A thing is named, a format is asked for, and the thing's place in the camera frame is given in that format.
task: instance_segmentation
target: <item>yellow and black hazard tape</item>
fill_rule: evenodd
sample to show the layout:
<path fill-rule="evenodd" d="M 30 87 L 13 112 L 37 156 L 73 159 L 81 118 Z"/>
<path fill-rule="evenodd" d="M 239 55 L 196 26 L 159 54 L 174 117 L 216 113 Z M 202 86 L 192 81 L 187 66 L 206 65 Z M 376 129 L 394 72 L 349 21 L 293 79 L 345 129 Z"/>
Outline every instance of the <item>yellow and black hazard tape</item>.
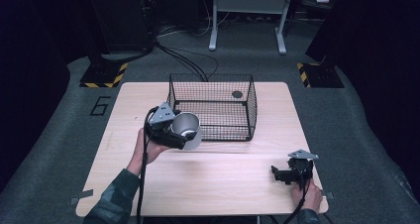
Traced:
<path fill-rule="evenodd" d="M 85 82 L 80 83 L 80 87 L 116 87 L 120 83 L 121 79 L 123 78 L 124 72 L 126 71 L 127 64 L 124 63 L 121 65 L 120 70 L 118 71 L 117 76 L 115 77 L 113 82 L 110 83 L 94 83 L 94 82 Z"/>
<path fill-rule="evenodd" d="M 301 63 L 301 62 L 297 64 L 297 68 L 299 69 L 299 73 L 300 73 L 300 78 L 302 79 L 303 85 L 305 87 L 311 87 L 311 84 L 309 83 L 309 80 L 308 80 L 308 75 L 305 72 L 305 68 L 303 64 L 304 63 Z M 305 64 L 319 65 L 319 63 L 305 63 Z"/>

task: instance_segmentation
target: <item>dark background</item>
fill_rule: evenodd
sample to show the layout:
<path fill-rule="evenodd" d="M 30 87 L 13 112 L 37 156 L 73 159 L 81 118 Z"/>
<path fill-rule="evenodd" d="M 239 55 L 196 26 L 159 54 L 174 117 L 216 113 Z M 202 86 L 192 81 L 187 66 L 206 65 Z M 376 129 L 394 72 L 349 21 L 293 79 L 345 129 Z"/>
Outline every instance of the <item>dark background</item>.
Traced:
<path fill-rule="evenodd" d="M 207 15 L 202 5 L 196 8 L 186 18 L 201 22 Z M 369 125 L 403 168 L 417 199 L 419 11 L 418 0 L 341 0 L 308 50 L 317 60 L 336 58 L 361 98 Z M 182 16 L 180 24 L 196 27 Z M 110 45 L 91 0 L 0 0 L 0 20 L 0 71 L 6 86 L 0 138 L 3 189 L 65 92 L 66 65 L 87 56 L 86 50 L 109 54 Z M 145 47 L 143 42 L 138 46 Z"/>

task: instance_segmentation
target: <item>white stand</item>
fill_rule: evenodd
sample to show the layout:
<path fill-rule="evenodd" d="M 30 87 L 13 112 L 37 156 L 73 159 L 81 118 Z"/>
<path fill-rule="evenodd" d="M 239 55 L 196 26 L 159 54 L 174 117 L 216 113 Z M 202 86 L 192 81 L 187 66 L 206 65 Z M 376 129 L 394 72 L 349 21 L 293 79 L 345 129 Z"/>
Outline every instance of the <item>white stand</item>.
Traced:
<path fill-rule="evenodd" d="M 213 29 L 210 37 L 210 51 L 216 51 L 218 12 L 237 12 L 237 13 L 260 13 L 281 15 L 278 28 L 275 28 L 278 51 L 281 55 L 286 55 L 286 46 L 283 39 L 283 28 L 286 20 L 290 0 L 213 0 Z"/>

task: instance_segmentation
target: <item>speaker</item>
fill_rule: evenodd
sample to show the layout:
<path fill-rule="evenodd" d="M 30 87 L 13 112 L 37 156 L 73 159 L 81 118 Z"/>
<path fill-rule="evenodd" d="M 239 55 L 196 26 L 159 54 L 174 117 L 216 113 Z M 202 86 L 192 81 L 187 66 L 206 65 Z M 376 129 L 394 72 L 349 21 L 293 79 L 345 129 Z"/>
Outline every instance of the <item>speaker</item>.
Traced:
<path fill-rule="evenodd" d="M 153 47 L 152 0 L 91 0 L 109 53 Z"/>

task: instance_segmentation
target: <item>wooden table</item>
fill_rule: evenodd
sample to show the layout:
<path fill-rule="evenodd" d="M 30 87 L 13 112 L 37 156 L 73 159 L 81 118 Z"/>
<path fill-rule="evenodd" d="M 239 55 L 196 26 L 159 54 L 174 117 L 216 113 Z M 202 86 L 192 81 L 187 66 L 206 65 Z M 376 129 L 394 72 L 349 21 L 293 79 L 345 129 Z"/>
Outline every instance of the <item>wooden table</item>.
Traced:
<path fill-rule="evenodd" d="M 203 142 L 196 150 L 169 150 L 148 165 L 144 216 L 268 215 L 294 210 L 291 185 L 270 167 L 289 170 L 287 154 L 310 152 L 285 83 L 256 82 L 258 120 L 250 142 Z M 128 164 L 148 111 L 166 100 L 166 82 L 124 83 L 104 132 L 76 213 L 85 216 Z M 316 168 L 315 183 L 321 186 Z M 138 197 L 132 215 L 136 215 Z M 326 198 L 321 212 L 326 212 Z"/>

